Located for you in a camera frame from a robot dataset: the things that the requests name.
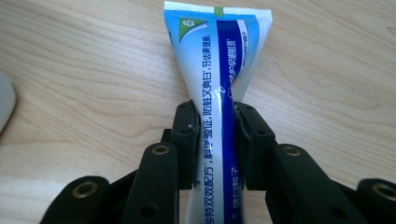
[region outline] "toothpaste tube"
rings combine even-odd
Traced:
[[[271,27],[271,10],[165,2],[163,14],[201,116],[186,223],[243,223],[233,100],[241,101],[246,92]]]

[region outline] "wooden table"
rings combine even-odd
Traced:
[[[332,179],[396,182],[395,2],[191,3],[271,8],[244,102]],[[0,71],[18,94],[0,136],[0,223],[39,222],[78,177],[132,172],[189,99],[163,1],[0,0]],[[264,193],[245,205],[247,223],[271,223]]]

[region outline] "wood grain surface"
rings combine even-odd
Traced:
[[[189,2],[271,8],[244,102],[332,179],[396,182],[395,1]],[[189,99],[157,0],[0,0],[0,71],[18,95],[0,135],[0,223],[38,223],[78,177],[129,174]],[[245,206],[246,223],[271,223],[264,193]]]

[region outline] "blue stripe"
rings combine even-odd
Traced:
[[[223,156],[223,186],[224,186],[224,223],[243,223],[242,198],[239,196],[239,207],[234,208],[234,187],[232,169],[236,167],[239,173],[239,165],[235,142],[235,114],[233,111],[233,99],[231,98],[231,81],[229,65],[228,41],[235,43],[236,64],[234,71],[239,73],[242,63],[242,40],[237,21],[217,21],[219,34],[219,66],[220,86],[225,90],[221,93],[221,116],[222,116],[222,156]]]

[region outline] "white toothpaste tube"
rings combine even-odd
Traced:
[[[245,95],[272,24],[271,10],[165,2],[163,14],[201,116],[186,223],[243,223],[233,100]]]

